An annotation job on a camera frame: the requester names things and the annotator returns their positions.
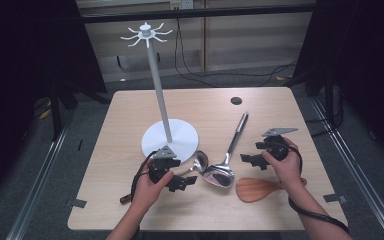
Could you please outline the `silver metal ladle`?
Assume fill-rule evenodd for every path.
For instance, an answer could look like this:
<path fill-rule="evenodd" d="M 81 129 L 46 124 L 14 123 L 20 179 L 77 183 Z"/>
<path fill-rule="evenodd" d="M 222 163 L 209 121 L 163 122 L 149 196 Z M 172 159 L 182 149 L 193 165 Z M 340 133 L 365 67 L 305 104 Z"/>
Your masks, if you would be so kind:
<path fill-rule="evenodd" d="M 204 179 L 218 187 L 222 188 L 229 188 L 233 185 L 234 179 L 235 179 L 235 174 L 233 170 L 230 168 L 229 163 L 232 158 L 233 151 L 240 139 L 240 136 L 245 128 L 245 125 L 247 123 L 249 117 L 249 113 L 245 112 L 234 133 L 233 139 L 230 142 L 230 145 L 228 147 L 227 152 L 225 153 L 224 160 L 220 164 L 215 164 L 209 166 L 205 171 L 204 171 Z"/>

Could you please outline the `dark curtain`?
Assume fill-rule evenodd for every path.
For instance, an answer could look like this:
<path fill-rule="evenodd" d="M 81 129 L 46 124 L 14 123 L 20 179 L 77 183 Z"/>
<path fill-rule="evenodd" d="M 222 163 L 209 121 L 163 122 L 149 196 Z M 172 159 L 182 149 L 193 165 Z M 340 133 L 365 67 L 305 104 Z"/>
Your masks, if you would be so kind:
<path fill-rule="evenodd" d="M 384 142 L 384 0 L 315 0 L 294 76 L 335 82 Z"/>
<path fill-rule="evenodd" d="M 12 167 L 37 100 L 74 104 L 106 90 L 76 0 L 0 0 L 0 182 Z"/>

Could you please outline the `steel ladle with brown handle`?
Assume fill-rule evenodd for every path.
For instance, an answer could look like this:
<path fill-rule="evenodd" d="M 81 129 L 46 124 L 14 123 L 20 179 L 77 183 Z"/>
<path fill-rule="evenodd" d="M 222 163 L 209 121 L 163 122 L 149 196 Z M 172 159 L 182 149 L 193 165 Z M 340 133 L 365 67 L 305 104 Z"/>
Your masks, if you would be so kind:
<path fill-rule="evenodd" d="M 190 167 L 187 170 L 184 170 L 182 172 L 177 173 L 177 175 L 186 176 L 187 174 L 194 172 L 194 171 L 203 175 L 203 173 L 206 170 L 206 168 L 208 167 L 208 163 L 209 163 L 207 155 L 203 151 L 198 150 L 194 153 L 194 155 L 192 156 L 192 159 L 193 159 L 192 167 Z M 125 195 L 125 196 L 120 198 L 120 203 L 122 205 L 126 205 L 130 202 L 131 202 L 131 194 Z"/>

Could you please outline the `person's left hand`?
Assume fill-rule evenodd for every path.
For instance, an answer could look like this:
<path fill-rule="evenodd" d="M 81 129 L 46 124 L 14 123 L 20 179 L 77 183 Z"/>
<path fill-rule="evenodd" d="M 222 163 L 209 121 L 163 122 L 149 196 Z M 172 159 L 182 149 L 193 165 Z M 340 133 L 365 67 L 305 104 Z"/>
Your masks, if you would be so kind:
<path fill-rule="evenodd" d="M 137 178 L 131 203 L 131 207 L 135 211 L 147 212 L 157 201 L 162 189 L 174 176 L 172 171 L 168 171 L 157 183 L 153 183 L 148 174 L 148 168 L 152 163 L 153 159 L 149 159 Z"/>

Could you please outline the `metal floor rail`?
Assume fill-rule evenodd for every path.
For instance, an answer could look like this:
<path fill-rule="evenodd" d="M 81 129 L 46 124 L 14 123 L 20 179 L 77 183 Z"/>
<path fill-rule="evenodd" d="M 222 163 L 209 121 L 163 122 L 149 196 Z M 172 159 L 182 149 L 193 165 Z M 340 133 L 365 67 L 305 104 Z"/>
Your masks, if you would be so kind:
<path fill-rule="evenodd" d="M 64 127 L 58 134 L 56 140 L 52 142 L 33 186 L 23 203 L 21 210 L 17 214 L 17 217 L 5 240 L 23 240 L 25 232 L 39 203 L 45 184 L 52 171 L 53 165 L 64 143 L 67 131 L 68 128 Z"/>
<path fill-rule="evenodd" d="M 360 167 L 357 159 L 342 137 L 341 133 L 327 120 L 327 110 L 317 98 L 311 99 L 315 112 L 327 130 L 332 142 L 339 151 L 345 165 L 353 176 L 362 195 L 370 206 L 372 212 L 376 216 L 378 222 L 384 230 L 384 202 L 373 188 L 363 169 Z"/>

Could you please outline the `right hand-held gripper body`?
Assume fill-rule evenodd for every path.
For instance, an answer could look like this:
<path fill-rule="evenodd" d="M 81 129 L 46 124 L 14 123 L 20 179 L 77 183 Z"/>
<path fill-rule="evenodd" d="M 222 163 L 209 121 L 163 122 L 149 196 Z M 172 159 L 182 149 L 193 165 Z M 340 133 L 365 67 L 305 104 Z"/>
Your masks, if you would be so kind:
<path fill-rule="evenodd" d="M 288 155 L 288 144 L 283 138 L 283 134 L 297 131 L 297 128 L 270 128 L 262 136 L 262 142 L 256 143 L 257 149 L 265 149 L 275 159 L 281 161 Z"/>

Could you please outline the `black metal stand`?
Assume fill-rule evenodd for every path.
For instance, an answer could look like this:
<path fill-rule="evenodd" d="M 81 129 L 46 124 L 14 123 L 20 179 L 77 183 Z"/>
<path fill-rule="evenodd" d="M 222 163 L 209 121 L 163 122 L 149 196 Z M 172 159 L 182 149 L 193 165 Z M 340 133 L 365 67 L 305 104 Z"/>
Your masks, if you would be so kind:
<path fill-rule="evenodd" d="M 74 84 L 68 80 L 53 80 L 49 88 L 49 99 L 53 121 L 53 141 L 56 141 L 63 129 L 60 105 L 66 109 L 75 109 L 78 105 L 74 97 Z"/>
<path fill-rule="evenodd" d="M 319 104 L 320 107 L 324 108 L 319 122 L 326 126 L 326 129 L 312 134 L 312 137 L 333 134 L 343 122 L 344 109 L 343 96 L 340 90 L 335 89 L 332 70 L 317 66 L 307 78 L 305 89 L 310 97 L 315 98 L 320 92 L 324 96 L 324 102 Z"/>

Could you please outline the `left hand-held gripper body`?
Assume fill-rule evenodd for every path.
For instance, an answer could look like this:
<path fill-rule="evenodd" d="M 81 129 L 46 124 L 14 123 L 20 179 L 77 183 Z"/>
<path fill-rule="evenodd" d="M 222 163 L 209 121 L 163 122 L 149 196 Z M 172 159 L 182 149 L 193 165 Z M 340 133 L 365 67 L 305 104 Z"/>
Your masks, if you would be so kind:
<path fill-rule="evenodd" d="M 152 155 L 152 164 L 148 167 L 149 178 L 157 183 L 172 167 L 178 167 L 181 161 L 169 146 L 164 146 Z"/>

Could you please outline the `black horizontal bar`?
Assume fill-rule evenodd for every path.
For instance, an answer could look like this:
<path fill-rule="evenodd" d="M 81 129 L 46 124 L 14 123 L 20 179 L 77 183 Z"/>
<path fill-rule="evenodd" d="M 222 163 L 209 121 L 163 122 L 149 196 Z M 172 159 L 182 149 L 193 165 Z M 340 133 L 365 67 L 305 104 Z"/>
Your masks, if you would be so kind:
<path fill-rule="evenodd" d="M 195 10 L 164 10 L 138 13 L 92 14 L 79 18 L 82 23 L 107 23 L 140 20 L 222 17 L 259 14 L 286 14 L 313 12 L 316 4 L 273 5 L 258 7 L 210 8 Z"/>

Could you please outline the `white wall socket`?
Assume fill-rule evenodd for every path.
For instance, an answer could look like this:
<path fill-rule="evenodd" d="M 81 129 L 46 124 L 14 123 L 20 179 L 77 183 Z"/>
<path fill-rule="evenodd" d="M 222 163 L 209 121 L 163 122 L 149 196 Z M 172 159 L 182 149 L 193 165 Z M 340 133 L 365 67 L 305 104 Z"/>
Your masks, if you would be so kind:
<path fill-rule="evenodd" d="M 193 8 L 193 0 L 170 0 L 171 10 L 191 10 Z"/>

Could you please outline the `wooden rice paddle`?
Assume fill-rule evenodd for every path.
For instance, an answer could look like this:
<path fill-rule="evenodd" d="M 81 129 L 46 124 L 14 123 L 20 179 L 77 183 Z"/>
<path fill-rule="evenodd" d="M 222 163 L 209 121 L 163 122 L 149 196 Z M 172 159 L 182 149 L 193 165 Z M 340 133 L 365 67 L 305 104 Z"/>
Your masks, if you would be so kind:
<path fill-rule="evenodd" d="M 259 178 L 241 178 L 237 181 L 235 190 L 238 198 L 245 203 L 262 200 L 277 190 L 285 190 L 288 194 L 293 192 L 292 188 L 286 187 L 280 181 Z"/>

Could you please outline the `white utensil rack stand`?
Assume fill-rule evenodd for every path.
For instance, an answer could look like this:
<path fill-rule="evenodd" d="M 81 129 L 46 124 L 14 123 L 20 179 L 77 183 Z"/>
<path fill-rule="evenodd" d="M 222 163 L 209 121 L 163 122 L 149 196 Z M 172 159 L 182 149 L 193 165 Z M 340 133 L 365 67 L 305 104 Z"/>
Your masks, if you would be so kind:
<path fill-rule="evenodd" d="M 161 32 L 160 29 L 163 26 L 164 24 L 161 23 L 157 28 L 153 28 L 149 23 L 144 22 L 138 30 L 129 28 L 133 36 L 123 37 L 123 40 L 134 39 L 135 42 L 130 44 L 130 47 L 134 47 L 140 42 L 144 43 L 156 93 L 157 105 L 161 115 L 161 120 L 151 125 L 145 131 L 141 142 L 142 152 L 148 154 L 151 150 L 169 147 L 176 157 L 182 163 L 185 163 L 196 152 L 199 145 L 199 136 L 196 128 L 189 122 L 168 116 L 160 73 L 157 66 L 157 54 L 154 50 L 154 41 L 164 43 L 164 40 L 160 39 L 159 36 L 171 33 L 171 30 Z"/>

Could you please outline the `person's right hand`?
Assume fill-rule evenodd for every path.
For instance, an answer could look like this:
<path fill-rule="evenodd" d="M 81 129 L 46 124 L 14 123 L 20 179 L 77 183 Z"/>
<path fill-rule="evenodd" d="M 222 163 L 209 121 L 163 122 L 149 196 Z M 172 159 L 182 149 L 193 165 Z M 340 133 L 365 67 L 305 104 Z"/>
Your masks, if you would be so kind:
<path fill-rule="evenodd" d="M 274 168 L 288 195 L 293 197 L 304 189 L 300 173 L 301 158 L 296 153 L 297 146 L 288 138 L 284 138 L 284 141 L 289 146 L 288 155 L 285 159 L 279 161 L 266 150 L 262 151 L 262 156 Z"/>

